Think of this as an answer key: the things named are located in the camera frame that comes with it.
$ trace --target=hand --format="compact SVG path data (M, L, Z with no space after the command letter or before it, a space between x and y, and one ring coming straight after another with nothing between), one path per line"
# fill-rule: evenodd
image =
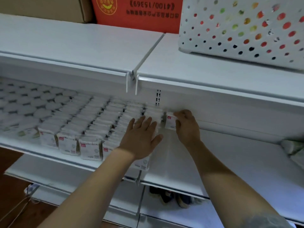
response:
M201 140L199 125L190 110L185 109L173 114L178 119L176 120L177 136L186 148L194 142Z
M151 124L151 117L143 122L144 119L145 116L142 116L135 124L135 119L130 121L119 146L120 149L130 152L134 160L149 156L164 137L162 134L159 134L152 140L157 122Z

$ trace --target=person's left hand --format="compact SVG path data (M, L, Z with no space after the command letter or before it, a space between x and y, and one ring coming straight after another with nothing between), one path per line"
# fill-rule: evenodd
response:
M135 119L130 121L119 146L120 149L130 152L134 160L149 156L163 139L163 135L159 134L152 140L157 122L151 124L151 117L143 122L144 119L145 116L142 116L135 124Z

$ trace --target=person's right hand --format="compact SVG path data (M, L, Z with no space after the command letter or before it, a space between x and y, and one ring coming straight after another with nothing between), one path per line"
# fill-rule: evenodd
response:
M174 112L173 115L178 118L178 120L176 120L177 136L186 148L196 141L201 140L199 125L190 110L185 109Z

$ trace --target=red box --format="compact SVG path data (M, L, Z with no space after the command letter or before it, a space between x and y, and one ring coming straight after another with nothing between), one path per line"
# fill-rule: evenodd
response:
M97 23L179 33L183 0L92 0Z

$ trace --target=brown cardboard box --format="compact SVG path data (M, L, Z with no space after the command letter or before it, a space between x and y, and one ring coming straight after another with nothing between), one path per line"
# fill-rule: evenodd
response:
M0 13L78 23L94 19L91 0L1 0Z

